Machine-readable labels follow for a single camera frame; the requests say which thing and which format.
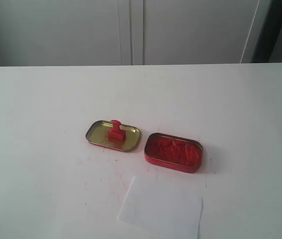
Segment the gold tin lid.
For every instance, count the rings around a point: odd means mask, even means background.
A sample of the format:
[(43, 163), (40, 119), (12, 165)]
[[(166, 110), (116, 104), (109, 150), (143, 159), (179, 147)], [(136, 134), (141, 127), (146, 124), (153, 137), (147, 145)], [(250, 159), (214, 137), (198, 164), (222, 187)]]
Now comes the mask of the gold tin lid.
[(111, 127), (110, 121), (94, 122), (86, 133), (86, 140), (91, 144), (121, 152), (130, 152), (137, 146), (141, 137), (141, 131), (137, 127), (121, 124), (120, 128), (126, 132), (123, 141), (108, 137), (107, 133)]

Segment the red rubber stamp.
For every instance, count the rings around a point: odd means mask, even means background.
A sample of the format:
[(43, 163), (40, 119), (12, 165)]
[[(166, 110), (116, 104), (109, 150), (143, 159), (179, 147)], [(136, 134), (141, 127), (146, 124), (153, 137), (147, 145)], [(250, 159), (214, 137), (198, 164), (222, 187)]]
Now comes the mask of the red rubber stamp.
[(115, 140), (125, 140), (126, 132), (120, 128), (121, 122), (118, 120), (111, 120), (110, 122), (112, 123), (112, 127), (107, 133), (108, 137)]

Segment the dark metal post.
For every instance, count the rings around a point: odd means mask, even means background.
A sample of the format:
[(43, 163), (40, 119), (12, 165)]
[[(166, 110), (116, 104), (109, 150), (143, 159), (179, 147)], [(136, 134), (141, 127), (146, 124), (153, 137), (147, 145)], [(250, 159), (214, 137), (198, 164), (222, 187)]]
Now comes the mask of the dark metal post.
[(272, 0), (258, 38), (252, 63), (268, 63), (282, 28), (282, 0)]

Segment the white paper sheet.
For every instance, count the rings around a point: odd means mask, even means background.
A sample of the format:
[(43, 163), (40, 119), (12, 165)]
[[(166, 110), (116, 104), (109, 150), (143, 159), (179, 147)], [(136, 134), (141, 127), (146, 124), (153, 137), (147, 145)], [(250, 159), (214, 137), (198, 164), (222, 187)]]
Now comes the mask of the white paper sheet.
[(202, 206), (202, 196), (190, 187), (135, 176), (117, 220), (167, 239), (196, 239)]

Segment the white cabinet doors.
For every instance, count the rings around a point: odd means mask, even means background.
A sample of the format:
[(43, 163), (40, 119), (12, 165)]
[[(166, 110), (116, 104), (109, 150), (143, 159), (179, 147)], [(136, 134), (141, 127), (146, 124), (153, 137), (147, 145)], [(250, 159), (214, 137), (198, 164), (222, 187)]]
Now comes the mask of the white cabinet doors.
[(248, 63), (268, 0), (0, 0), (0, 66)]

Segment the red ink pad tin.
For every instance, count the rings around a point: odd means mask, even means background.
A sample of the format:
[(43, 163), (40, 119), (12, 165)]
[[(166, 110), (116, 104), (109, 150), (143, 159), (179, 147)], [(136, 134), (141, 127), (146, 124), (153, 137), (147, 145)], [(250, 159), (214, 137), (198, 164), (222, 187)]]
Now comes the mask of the red ink pad tin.
[(156, 132), (149, 135), (144, 155), (156, 166), (195, 173), (202, 164), (203, 146), (193, 139)]

